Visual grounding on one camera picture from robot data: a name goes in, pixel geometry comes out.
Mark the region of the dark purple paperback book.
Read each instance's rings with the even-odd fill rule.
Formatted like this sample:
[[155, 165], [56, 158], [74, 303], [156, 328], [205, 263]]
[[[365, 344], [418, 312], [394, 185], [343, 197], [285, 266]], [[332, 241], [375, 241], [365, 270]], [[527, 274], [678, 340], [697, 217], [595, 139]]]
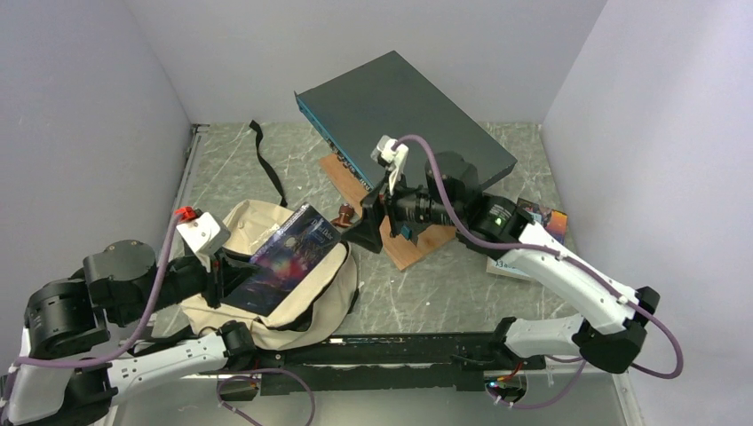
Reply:
[[311, 204], [296, 210], [246, 200], [225, 219], [225, 249], [259, 271], [222, 304], [272, 321], [296, 317], [328, 286], [347, 257], [340, 232]]

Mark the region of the cream canvas backpack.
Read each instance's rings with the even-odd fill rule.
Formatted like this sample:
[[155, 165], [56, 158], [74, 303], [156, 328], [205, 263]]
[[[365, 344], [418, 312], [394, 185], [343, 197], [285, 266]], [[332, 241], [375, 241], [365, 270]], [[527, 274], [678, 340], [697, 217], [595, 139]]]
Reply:
[[226, 291], [218, 307], [205, 296], [182, 302], [194, 331], [234, 320], [257, 347], [278, 351], [319, 343], [339, 328], [360, 286], [351, 248], [329, 220], [309, 203], [291, 210], [247, 199], [223, 223], [225, 249], [257, 271]]

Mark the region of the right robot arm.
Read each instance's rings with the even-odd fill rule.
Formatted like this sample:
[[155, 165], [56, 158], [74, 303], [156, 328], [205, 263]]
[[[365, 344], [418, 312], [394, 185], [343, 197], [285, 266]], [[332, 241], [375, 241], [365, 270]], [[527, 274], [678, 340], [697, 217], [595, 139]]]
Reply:
[[388, 225], [393, 238], [405, 238], [405, 228], [416, 232], [452, 225], [469, 250], [524, 272], [576, 310], [562, 319], [502, 319], [488, 347], [495, 365], [510, 368], [544, 355], [580, 357], [613, 374], [636, 365], [660, 301], [656, 291], [608, 278], [515, 202], [482, 192], [476, 168], [460, 154], [429, 155], [427, 184], [415, 188], [400, 170], [406, 155], [405, 146], [375, 151], [385, 176], [361, 199], [360, 218], [345, 230], [346, 241], [378, 253], [384, 246], [382, 225]]

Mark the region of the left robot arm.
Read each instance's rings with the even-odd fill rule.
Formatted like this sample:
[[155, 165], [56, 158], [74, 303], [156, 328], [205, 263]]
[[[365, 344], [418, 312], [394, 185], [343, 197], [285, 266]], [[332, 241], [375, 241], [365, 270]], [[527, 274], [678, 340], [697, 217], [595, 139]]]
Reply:
[[90, 425], [127, 399], [188, 375], [231, 370], [255, 360], [249, 329], [230, 320], [197, 336], [184, 328], [166, 338], [128, 346], [123, 355], [95, 361], [91, 350], [109, 327], [148, 320], [147, 302], [158, 273], [154, 250], [125, 240], [87, 256], [71, 277], [37, 290], [24, 314], [20, 356], [42, 367], [14, 365], [2, 380], [4, 425]]

